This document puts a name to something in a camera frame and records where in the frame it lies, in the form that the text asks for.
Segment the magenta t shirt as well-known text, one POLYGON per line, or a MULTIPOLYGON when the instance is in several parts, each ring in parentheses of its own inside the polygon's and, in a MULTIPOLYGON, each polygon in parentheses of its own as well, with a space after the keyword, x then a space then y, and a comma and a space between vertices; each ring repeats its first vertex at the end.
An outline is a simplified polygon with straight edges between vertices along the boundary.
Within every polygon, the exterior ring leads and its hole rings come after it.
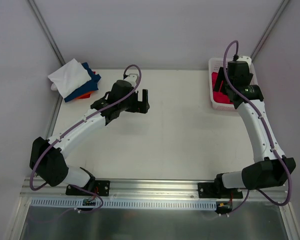
MULTIPOLYGON (((213 87, 215 85, 215 81, 216 81, 217 75, 218 75, 217 72, 212 72, 212 74, 211 74, 212 89, 213 89, 213 87)), ((229 102, 229 99, 227 98, 227 96, 223 95, 219 91, 212 91, 212 96, 213 96, 213 100, 216 103, 233 105, 232 102, 229 102)))

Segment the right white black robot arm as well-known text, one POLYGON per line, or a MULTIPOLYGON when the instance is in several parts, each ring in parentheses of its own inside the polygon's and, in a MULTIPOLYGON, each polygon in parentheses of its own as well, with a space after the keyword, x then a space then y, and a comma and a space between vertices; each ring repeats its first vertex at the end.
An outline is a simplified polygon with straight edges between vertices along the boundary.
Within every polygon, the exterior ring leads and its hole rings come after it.
POLYGON ((214 193, 225 198, 232 189, 260 190, 280 187, 291 180, 296 168, 292 157, 286 157, 271 129, 262 91, 251 84, 253 74, 246 61, 232 60, 220 68, 217 80, 221 91, 233 102, 242 118, 253 151, 254 164, 240 171, 220 173, 214 193))

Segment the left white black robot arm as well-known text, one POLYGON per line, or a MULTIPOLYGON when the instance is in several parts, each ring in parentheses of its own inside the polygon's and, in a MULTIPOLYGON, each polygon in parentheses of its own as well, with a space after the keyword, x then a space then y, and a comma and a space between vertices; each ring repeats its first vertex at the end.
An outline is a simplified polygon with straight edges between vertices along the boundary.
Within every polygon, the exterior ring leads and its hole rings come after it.
POLYGON ((146 114, 150 108, 148 90, 142 90, 142 100, 138 100, 138 94, 131 82, 117 80, 111 91, 96 100, 69 129, 48 139, 35 139, 29 161, 30 177, 39 175, 51 187, 65 183, 76 186, 83 195, 91 194, 95 177, 83 167, 67 165, 66 158, 90 133, 106 127, 122 112, 146 114))

